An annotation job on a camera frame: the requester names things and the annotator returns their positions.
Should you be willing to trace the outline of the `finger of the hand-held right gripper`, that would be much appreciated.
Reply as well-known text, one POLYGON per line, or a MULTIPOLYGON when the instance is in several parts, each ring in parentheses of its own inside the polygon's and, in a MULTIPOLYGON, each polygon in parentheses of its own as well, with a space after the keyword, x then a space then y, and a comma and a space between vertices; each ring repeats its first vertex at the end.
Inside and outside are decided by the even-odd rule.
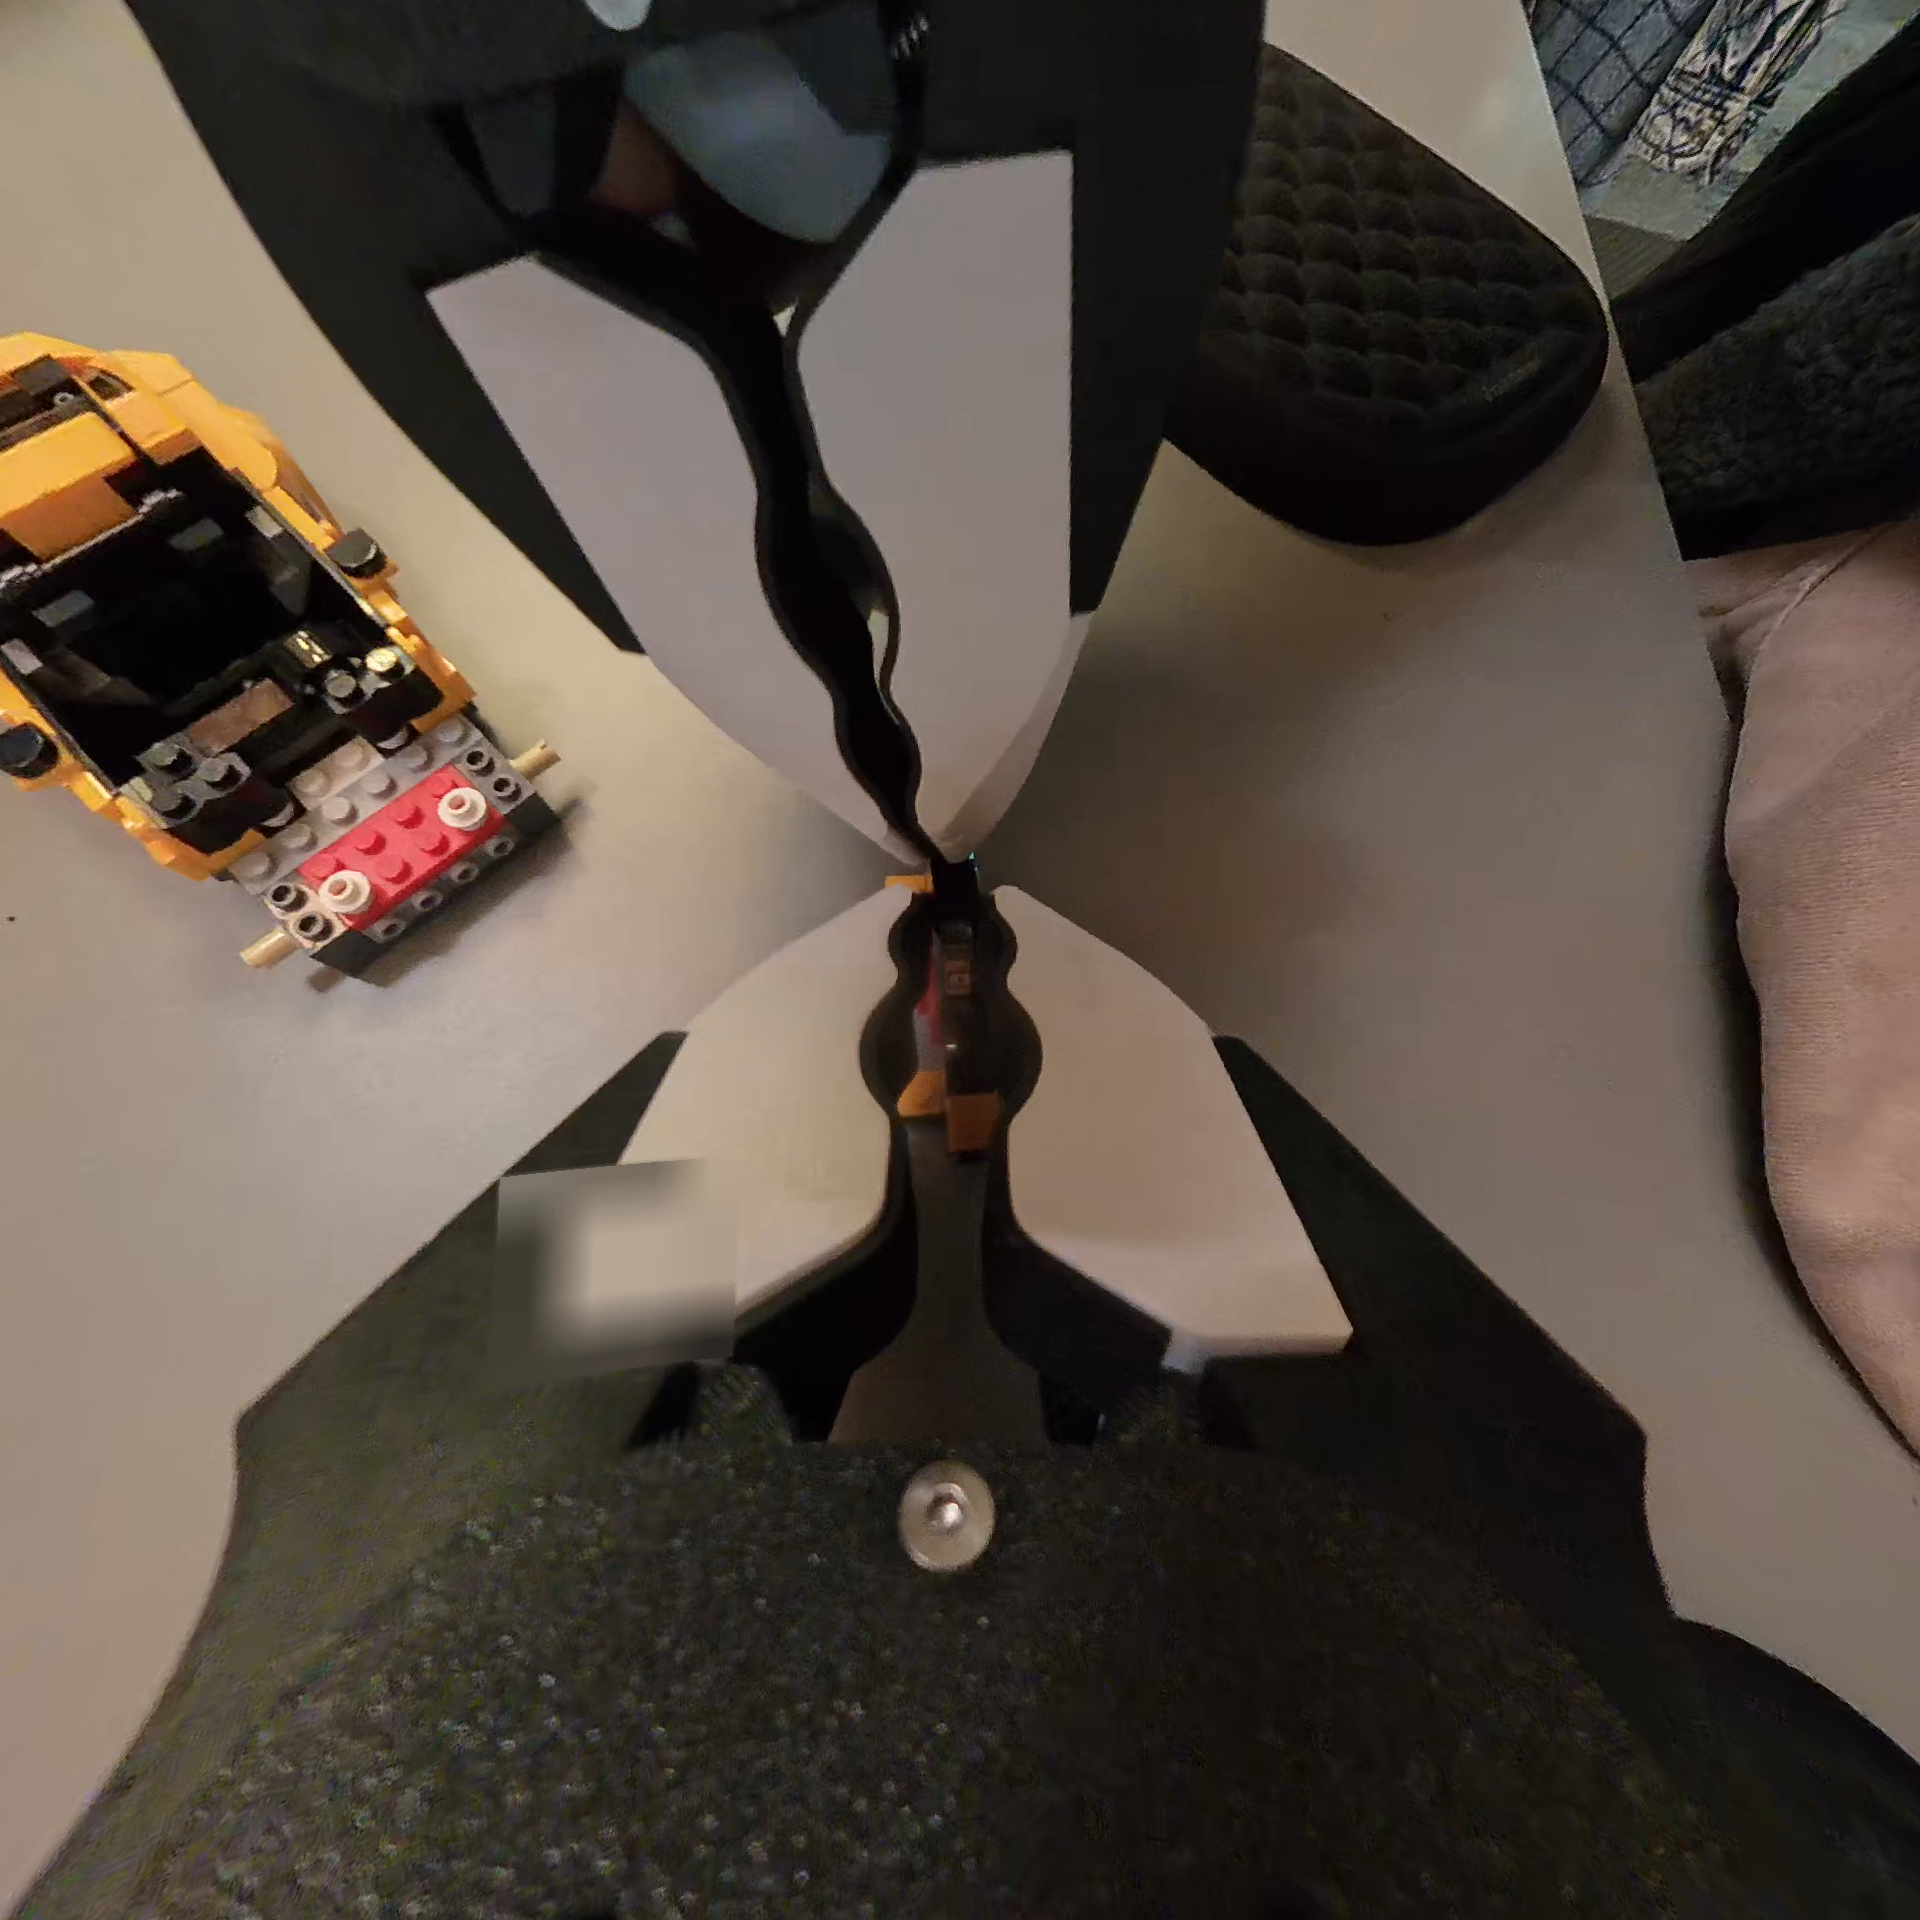
POLYGON ((758 480, 721 385, 647 319, 526 255, 426 296, 656 673, 721 736, 908 863, 763 584, 758 480))
POLYGON ((801 328, 828 480, 898 606, 918 819, 975 852, 1030 779, 1072 612, 1072 197, 1063 152, 923 168, 801 328))

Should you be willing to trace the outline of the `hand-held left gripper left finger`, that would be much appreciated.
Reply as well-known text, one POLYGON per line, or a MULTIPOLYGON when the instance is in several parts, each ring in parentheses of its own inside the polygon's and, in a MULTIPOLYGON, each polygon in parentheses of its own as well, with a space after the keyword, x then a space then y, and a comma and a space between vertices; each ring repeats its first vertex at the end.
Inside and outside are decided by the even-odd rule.
POLYGON ((860 1047, 898 984, 892 936, 908 902, 875 890, 727 987, 693 1016, 635 1126, 635 1164, 695 1164, 740 1329, 884 1216, 894 1124, 860 1047))

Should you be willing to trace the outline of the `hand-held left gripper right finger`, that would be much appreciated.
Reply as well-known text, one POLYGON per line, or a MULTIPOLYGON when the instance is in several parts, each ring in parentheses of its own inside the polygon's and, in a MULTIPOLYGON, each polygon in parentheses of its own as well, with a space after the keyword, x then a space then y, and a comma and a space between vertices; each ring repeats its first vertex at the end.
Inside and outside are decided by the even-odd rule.
POLYGON ((1013 1231, 1094 1307, 1139 1314, 1154 1370, 1339 1354, 1351 1320, 1206 1021, 1018 886, 994 907, 1040 1047, 1008 1137, 1013 1231))

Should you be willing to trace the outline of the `red white orange lego strip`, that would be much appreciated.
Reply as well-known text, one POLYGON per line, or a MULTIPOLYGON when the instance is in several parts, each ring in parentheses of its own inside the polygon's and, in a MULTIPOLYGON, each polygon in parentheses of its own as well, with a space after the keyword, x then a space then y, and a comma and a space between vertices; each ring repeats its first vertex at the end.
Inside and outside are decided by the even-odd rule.
POLYGON ((945 1152, 986 1164, 1001 1133, 1005 1064, 989 979, 989 901, 972 863, 892 874, 896 981, 875 1015, 879 1100, 902 1122, 940 1122, 945 1152))

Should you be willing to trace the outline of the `orange lego car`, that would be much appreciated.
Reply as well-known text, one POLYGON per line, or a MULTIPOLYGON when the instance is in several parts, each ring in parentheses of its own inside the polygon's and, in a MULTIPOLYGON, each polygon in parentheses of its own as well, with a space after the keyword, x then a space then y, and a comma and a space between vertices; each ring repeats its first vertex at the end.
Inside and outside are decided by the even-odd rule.
POLYGON ((559 829, 275 432, 155 351, 1 340, 1 763, 364 979, 559 829))

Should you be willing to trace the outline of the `person's black fleece jacket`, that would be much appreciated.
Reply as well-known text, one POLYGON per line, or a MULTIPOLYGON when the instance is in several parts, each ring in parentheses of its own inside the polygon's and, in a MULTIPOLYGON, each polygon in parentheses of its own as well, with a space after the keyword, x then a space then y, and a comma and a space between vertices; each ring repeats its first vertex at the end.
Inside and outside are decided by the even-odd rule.
POLYGON ((1918 21, 1614 305, 1683 562, 1918 503, 1918 21))

